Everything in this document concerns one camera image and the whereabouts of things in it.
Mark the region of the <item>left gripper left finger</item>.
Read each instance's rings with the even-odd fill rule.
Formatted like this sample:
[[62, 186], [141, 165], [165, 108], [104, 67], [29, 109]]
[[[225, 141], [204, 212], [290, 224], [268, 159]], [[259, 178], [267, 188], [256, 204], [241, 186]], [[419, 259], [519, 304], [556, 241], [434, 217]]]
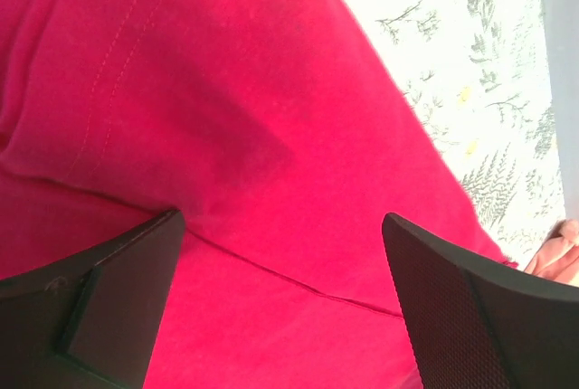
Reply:
[[182, 213], [164, 212], [2, 280], [2, 387], [142, 387], [184, 234]]

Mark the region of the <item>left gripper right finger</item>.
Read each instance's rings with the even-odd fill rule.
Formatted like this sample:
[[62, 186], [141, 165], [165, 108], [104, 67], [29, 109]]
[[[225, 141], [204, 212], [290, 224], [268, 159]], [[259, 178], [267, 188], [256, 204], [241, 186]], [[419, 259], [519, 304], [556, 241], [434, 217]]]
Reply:
[[575, 388], [578, 290], [389, 213], [385, 253], [425, 388]]

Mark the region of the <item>magenta red t shirt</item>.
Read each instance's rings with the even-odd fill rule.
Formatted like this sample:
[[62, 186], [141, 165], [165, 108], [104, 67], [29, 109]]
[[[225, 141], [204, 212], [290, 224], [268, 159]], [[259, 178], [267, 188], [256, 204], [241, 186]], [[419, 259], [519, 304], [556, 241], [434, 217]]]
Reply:
[[168, 208], [149, 388], [402, 388], [381, 234], [504, 255], [342, 0], [1, 0], [1, 273]]

